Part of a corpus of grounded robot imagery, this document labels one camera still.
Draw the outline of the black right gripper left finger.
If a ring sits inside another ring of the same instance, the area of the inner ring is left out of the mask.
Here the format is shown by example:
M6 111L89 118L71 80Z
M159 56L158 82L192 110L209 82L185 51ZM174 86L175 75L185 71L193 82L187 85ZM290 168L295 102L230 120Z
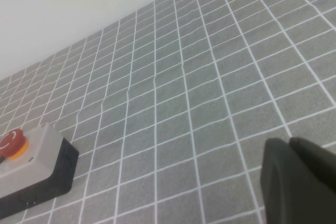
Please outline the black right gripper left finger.
M335 223L335 182L321 182L289 142L265 142L260 174L267 223Z

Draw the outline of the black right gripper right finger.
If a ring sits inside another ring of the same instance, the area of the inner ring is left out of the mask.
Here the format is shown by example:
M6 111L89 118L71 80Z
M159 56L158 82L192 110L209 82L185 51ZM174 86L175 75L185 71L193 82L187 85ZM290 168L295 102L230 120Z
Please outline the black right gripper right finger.
M292 137L290 147L321 182L335 182L335 154L301 137Z

